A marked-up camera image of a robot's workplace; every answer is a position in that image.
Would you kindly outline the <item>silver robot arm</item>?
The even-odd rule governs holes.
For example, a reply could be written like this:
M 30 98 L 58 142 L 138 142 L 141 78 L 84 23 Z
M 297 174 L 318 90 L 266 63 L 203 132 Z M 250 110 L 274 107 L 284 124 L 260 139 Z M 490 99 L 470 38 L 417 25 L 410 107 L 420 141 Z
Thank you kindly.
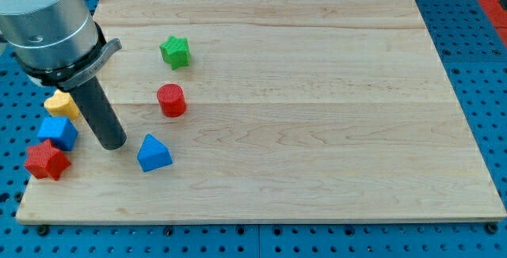
M 84 0 L 1 0 L 1 34 L 37 84 L 69 91 L 122 46 L 106 41 Z

